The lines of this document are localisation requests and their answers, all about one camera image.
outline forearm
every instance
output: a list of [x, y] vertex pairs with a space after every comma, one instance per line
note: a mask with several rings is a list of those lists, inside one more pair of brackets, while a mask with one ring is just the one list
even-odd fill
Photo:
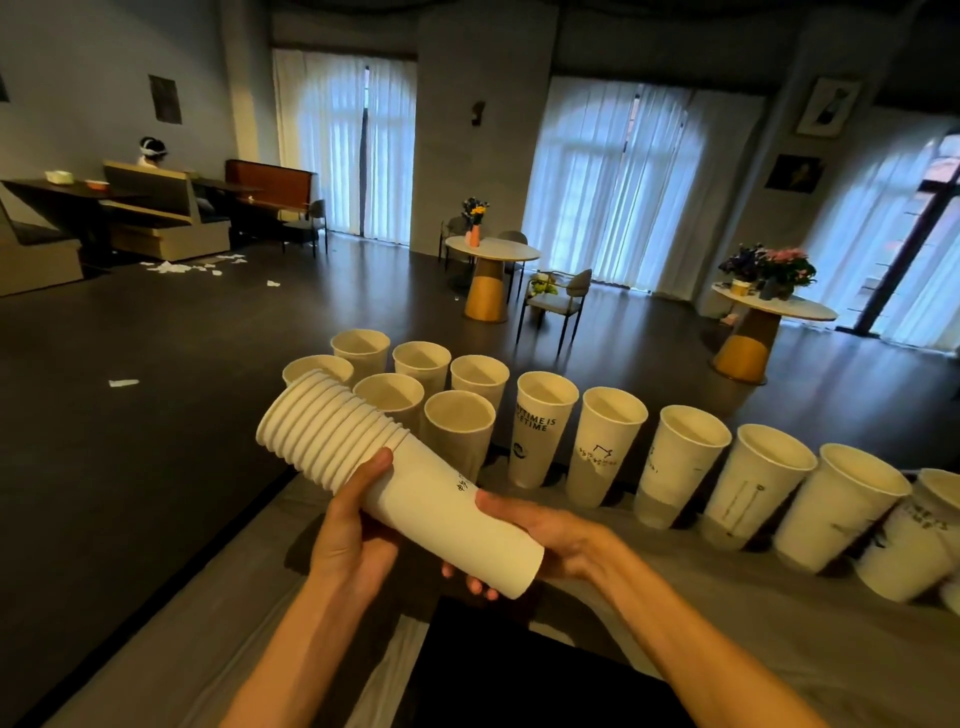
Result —
[[339, 585], [308, 579], [221, 725], [309, 725], [365, 611], [357, 602]]
[[590, 580], [700, 728], [824, 728], [801, 698], [725, 637], [609, 531]]

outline right hand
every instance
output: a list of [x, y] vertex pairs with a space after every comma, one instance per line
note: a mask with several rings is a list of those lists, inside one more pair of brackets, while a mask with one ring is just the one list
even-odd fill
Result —
[[[488, 516], [518, 525], [546, 549], [537, 574], [539, 578], [590, 579], [594, 574], [598, 551], [605, 534], [609, 533], [599, 523], [578, 518], [568, 511], [482, 490], [477, 491], [476, 504]], [[446, 578], [453, 576], [455, 571], [450, 564], [444, 563]], [[467, 587], [475, 595], [484, 592], [483, 582], [474, 576], [468, 575]], [[487, 599], [498, 596], [496, 590], [486, 590]]]

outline dark floor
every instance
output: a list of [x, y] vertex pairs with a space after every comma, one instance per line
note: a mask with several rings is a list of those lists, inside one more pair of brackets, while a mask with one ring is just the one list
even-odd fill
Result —
[[[548, 316], [539, 332], [525, 326], [515, 350], [517, 306], [504, 325], [463, 318], [464, 297], [431, 257], [335, 236], [316, 263], [297, 248], [245, 252], [249, 263], [221, 263], [218, 278], [131, 265], [0, 300], [0, 724], [22, 716], [282, 476], [282, 461], [255, 443], [256, 424], [282, 388], [283, 365], [328, 352], [343, 328], [503, 358], [514, 379], [500, 445], [523, 371], [555, 370], [581, 392], [629, 389], [651, 420], [621, 471], [628, 484], [670, 403], [731, 425], [780, 427], [812, 448], [862, 447], [902, 468], [960, 454], [960, 402], [950, 400], [960, 368], [939, 355], [784, 328], [770, 383], [752, 388], [707, 366], [723, 335], [715, 322], [687, 304], [595, 286], [572, 350], [555, 359], [560, 319]], [[119, 378], [140, 384], [108, 388]]]

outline painting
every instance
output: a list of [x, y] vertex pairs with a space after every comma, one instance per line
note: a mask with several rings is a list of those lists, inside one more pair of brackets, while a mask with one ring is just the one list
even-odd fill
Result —
[[817, 79], [797, 125], [797, 133], [835, 139], [843, 132], [862, 86], [859, 81]]
[[764, 184], [767, 189], [781, 189], [785, 192], [813, 193], [824, 173], [824, 162], [819, 157], [799, 157], [797, 155], [777, 155], [770, 177]]

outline gray wall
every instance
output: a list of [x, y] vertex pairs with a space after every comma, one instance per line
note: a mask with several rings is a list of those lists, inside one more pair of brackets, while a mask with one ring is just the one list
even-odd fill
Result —
[[[222, 175], [236, 154], [216, 0], [4, 0], [0, 179], [65, 169], [103, 177], [104, 158], [135, 161], [141, 136], [168, 165]], [[148, 74], [174, 79], [182, 126], [156, 121]], [[36, 220], [5, 191], [13, 217]]]

